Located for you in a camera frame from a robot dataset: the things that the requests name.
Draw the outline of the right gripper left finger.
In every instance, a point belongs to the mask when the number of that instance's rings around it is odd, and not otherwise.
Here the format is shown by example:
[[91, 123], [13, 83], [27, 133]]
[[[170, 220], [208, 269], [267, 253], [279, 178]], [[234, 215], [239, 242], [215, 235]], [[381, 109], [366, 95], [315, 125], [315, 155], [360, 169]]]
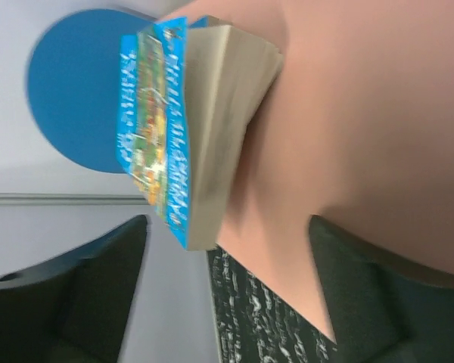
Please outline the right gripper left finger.
[[0, 277], [0, 362], [116, 362], [148, 240], [135, 216]]

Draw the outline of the blue 26-Storey Treehouse book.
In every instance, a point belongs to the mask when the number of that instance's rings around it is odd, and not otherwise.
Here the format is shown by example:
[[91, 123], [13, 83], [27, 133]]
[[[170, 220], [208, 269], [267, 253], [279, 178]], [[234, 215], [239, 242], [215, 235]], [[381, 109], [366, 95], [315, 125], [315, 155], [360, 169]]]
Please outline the blue 26-Storey Treehouse book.
[[215, 248], [247, 125], [282, 63], [220, 20], [121, 38], [117, 159], [186, 250]]

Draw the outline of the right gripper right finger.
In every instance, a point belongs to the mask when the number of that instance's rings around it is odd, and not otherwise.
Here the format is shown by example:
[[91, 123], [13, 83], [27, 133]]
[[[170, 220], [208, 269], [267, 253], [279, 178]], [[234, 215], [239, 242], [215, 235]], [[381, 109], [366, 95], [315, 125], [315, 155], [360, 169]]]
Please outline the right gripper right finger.
[[454, 275], [373, 246], [321, 216], [309, 242], [336, 362], [454, 362]]

